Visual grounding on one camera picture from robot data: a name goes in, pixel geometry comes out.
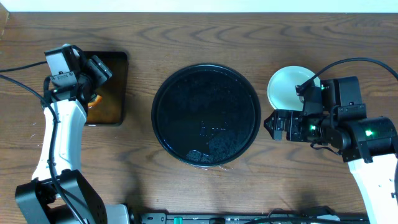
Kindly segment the light blue plate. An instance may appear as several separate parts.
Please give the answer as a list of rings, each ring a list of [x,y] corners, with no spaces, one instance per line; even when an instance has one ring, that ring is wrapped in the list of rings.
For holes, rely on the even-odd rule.
[[[288,66],[276,71],[267,86],[267,97],[275,110],[295,110],[308,113],[323,113],[321,91],[310,88],[310,96],[298,96],[296,86],[315,75],[300,66]]]

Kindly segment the orange green sponge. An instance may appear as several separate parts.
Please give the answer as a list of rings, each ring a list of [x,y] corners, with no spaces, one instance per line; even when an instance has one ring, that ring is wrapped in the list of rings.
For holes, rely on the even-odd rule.
[[[101,103],[103,97],[101,95],[96,95],[89,103],[88,103],[88,109],[95,107],[99,103]]]

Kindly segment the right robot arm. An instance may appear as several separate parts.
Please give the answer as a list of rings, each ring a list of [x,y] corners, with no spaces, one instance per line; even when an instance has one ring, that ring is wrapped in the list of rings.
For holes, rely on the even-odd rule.
[[[272,139],[308,142],[341,156],[360,189],[371,223],[397,223],[397,130],[368,118],[359,80],[323,80],[303,91],[303,109],[274,110],[264,121]]]

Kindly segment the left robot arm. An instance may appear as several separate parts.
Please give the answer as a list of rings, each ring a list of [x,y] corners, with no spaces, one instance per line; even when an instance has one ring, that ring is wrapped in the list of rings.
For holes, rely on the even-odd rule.
[[[107,205],[81,173],[81,138],[96,90],[112,76],[96,56],[76,45],[45,52],[51,74],[40,102],[45,134],[30,182],[15,200],[27,223],[130,223],[125,204]]]

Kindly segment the black rectangular water tray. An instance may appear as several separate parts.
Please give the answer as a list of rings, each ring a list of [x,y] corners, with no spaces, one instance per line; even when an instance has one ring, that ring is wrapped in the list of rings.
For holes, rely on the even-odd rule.
[[[96,93],[100,96],[88,108],[86,126],[119,126],[124,119],[124,105],[129,62],[125,52],[87,51],[90,58],[96,55],[112,71],[113,76],[101,85]]]

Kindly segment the round black tray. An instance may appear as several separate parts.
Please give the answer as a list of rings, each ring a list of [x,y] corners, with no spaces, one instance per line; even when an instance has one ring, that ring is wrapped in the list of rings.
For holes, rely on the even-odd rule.
[[[151,121],[160,145],[174,158],[192,166],[220,166],[254,142],[261,105],[239,72],[200,63],[177,70],[161,84]]]

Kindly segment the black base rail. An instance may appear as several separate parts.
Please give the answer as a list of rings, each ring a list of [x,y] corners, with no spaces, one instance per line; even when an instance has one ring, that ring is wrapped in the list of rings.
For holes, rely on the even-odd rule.
[[[272,213],[271,215],[198,215],[143,213],[134,223],[139,224],[245,224],[245,223],[370,223],[364,216],[320,215],[303,217],[293,213]]]

